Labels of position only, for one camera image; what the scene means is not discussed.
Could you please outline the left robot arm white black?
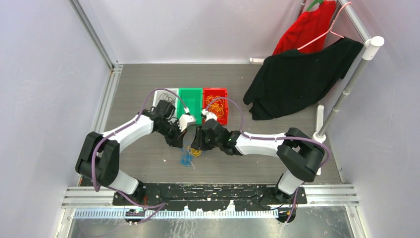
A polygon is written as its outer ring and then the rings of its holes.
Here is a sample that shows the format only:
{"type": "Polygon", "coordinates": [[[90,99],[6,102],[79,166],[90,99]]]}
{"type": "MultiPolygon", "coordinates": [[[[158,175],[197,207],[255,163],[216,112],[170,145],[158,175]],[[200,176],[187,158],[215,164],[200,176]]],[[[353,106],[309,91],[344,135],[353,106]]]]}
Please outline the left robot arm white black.
{"type": "Polygon", "coordinates": [[[144,184],[119,168],[120,153],[136,140],[157,132],[167,145],[182,148],[187,127],[195,123],[189,111],[180,118],[173,117],[175,107],[160,100],[157,106],[139,112],[125,124],[103,134],[90,132],[83,143],[75,171],[91,179],[95,185],[114,188],[125,193],[133,205],[145,197],[144,184]]]}

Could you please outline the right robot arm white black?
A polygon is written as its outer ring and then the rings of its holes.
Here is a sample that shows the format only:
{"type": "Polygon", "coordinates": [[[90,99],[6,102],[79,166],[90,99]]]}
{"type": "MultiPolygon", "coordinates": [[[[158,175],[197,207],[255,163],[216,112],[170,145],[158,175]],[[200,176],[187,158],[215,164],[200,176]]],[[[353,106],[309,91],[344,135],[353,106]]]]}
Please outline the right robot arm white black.
{"type": "Polygon", "coordinates": [[[286,204],[298,187],[313,182],[328,150],[297,128],[286,133],[258,135],[240,130],[229,131],[210,119],[198,126],[191,145],[196,150],[218,148],[227,155],[263,155],[278,157],[286,167],[274,189],[276,200],[286,204]]]}

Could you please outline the red plastic bin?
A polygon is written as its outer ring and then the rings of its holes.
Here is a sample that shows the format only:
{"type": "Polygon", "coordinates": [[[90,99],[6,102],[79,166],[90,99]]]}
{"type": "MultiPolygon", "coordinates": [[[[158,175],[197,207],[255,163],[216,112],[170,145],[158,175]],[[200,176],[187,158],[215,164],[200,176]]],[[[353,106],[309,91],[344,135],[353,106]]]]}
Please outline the red plastic bin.
{"type": "MultiPolygon", "coordinates": [[[[216,98],[227,97],[226,88],[203,88],[203,109],[216,98]]],[[[228,123],[228,105],[225,99],[215,100],[208,109],[209,112],[216,114],[217,121],[222,125],[228,123]]]]}

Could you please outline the green plastic bin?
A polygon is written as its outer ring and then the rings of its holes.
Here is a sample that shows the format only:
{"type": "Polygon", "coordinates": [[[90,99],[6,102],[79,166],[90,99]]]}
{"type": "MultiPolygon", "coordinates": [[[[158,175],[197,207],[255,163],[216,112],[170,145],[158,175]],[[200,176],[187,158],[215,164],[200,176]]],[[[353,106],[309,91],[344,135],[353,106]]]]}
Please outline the green plastic bin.
{"type": "Polygon", "coordinates": [[[203,88],[180,88],[178,95],[186,103],[190,114],[196,119],[196,125],[202,125],[203,88]]]}

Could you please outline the white plastic bin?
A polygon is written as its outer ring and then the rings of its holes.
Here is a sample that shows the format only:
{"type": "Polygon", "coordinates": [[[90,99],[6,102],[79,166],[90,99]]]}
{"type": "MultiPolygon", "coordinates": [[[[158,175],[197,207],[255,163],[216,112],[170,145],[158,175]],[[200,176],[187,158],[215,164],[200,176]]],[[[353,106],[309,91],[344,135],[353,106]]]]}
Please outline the white plastic bin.
{"type": "Polygon", "coordinates": [[[169,93],[165,90],[156,90],[154,92],[153,107],[156,107],[160,100],[164,100],[170,102],[177,109],[179,100],[175,94],[179,94],[179,88],[167,88],[167,90],[172,91],[173,93],[169,93]]]}

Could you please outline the black shirt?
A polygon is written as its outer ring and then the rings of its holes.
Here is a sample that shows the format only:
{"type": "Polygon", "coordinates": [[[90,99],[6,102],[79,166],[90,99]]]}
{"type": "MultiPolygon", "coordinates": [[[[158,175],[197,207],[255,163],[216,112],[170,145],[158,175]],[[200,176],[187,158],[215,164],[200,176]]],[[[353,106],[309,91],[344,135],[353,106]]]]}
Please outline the black shirt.
{"type": "Polygon", "coordinates": [[[362,48],[345,37],[319,52],[292,49],[267,57],[243,97],[252,119],[276,119],[317,103],[346,76],[362,48]]]}

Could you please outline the white clothes rack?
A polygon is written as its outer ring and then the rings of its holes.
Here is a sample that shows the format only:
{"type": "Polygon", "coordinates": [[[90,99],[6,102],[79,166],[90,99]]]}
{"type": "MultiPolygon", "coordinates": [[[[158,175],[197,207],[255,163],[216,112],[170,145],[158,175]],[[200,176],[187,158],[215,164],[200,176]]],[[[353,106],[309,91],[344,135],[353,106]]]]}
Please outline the white clothes rack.
{"type": "MultiPolygon", "coordinates": [[[[333,18],[336,16],[338,10],[340,7],[347,3],[348,0],[336,0],[336,8],[335,12],[333,13],[331,22],[333,18]]],[[[338,115],[342,104],[345,102],[345,100],[348,98],[348,96],[351,94],[357,80],[359,79],[361,73],[365,69],[366,65],[373,60],[374,56],[379,51],[380,47],[382,47],[385,43],[385,39],[381,36],[374,36],[372,37],[365,26],[363,25],[362,21],[359,19],[358,15],[355,13],[353,7],[351,5],[348,5],[345,9],[343,9],[350,19],[353,27],[358,32],[361,39],[364,41],[364,47],[365,50],[363,51],[362,58],[358,62],[358,65],[351,75],[347,85],[342,90],[340,96],[338,97],[337,101],[335,102],[334,106],[332,107],[331,111],[329,112],[326,119],[324,119],[324,106],[318,105],[317,111],[316,111],[316,120],[315,120],[315,132],[312,135],[312,140],[323,144],[326,139],[326,131],[331,122],[334,120],[334,118],[338,115]]]]}

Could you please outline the red shirt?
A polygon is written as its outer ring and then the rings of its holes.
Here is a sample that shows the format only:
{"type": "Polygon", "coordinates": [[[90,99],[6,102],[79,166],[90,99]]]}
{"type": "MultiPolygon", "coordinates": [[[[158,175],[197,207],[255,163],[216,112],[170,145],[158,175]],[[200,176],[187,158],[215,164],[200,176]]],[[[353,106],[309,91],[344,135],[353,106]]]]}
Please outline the red shirt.
{"type": "Polygon", "coordinates": [[[335,8],[335,1],[324,0],[316,10],[303,12],[280,38],[272,54],[300,48],[326,32],[335,8]]]}

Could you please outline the pink clothes hanger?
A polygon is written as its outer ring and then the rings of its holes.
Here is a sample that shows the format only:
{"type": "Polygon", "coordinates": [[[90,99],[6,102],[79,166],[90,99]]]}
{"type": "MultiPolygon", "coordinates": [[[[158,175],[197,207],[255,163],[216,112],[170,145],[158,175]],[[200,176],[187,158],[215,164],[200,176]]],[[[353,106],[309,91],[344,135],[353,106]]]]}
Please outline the pink clothes hanger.
{"type": "Polygon", "coordinates": [[[338,36],[338,37],[340,37],[340,38],[344,38],[344,36],[341,36],[341,35],[339,35],[339,34],[337,34],[337,33],[333,32],[333,31],[332,31],[332,29],[333,29],[334,24],[335,24],[335,22],[336,22],[336,19],[338,18],[338,16],[339,16],[339,14],[341,13],[341,11],[342,11],[343,9],[345,9],[348,5],[351,5],[351,4],[352,4],[352,2],[351,2],[351,1],[348,1],[347,3],[343,4],[343,5],[340,7],[340,9],[338,10],[338,12],[337,12],[336,16],[333,18],[333,20],[332,20],[332,22],[331,22],[330,27],[328,28],[328,30],[327,30],[327,31],[325,31],[323,34],[319,35],[318,37],[314,38],[313,40],[311,40],[311,41],[307,42],[305,45],[303,45],[303,46],[301,46],[301,47],[297,48],[297,50],[299,50],[299,51],[300,51],[300,50],[304,49],[305,47],[309,46],[310,44],[312,44],[312,43],[316,42],[317,40],[319,40],[319,39],[323,38],[323,37],[324,37],[324,36],[326,36],[328,33],[331,33],[331,34],[333,34],[333,35],[335,35],[335,36],[338,36]]]}

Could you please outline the green clothes hanger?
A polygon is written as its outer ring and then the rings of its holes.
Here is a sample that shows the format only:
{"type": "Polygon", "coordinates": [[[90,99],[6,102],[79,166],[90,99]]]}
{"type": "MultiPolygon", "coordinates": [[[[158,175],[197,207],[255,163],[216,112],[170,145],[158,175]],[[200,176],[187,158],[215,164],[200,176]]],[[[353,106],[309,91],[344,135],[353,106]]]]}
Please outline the green clothes hanger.
{"type": "Polygon", "coordinates": [[[311,9],[316,5],[321,5],[323,0],[313,0],[311,4],[307,7],[306,11],[311,11],[311,9]]]}

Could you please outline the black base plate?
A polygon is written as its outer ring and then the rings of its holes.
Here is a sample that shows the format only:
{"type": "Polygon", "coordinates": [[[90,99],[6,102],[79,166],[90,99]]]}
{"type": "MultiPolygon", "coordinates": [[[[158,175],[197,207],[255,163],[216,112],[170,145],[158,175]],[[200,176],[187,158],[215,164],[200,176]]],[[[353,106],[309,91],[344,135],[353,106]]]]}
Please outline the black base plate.
{"type": "Polygon", "coordinates": [[[266,211],[286,208],[293,198],[280,198],[272,184],[146,183],[139,203],[152,206],[166,203],[167,211],[266,211]]]}

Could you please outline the aluminium frame post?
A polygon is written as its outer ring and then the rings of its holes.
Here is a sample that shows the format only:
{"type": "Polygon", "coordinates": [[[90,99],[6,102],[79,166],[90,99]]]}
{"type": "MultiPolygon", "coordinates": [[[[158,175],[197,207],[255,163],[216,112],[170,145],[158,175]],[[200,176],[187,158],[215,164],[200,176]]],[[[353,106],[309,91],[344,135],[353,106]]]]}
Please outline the aluminium frame post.
{"type": "Polygon", "coordinates": [[[114,69],[119,65],[118,60],[89,2],[87,0],[70,0],[69,2],[107,66],[114,69]]]}

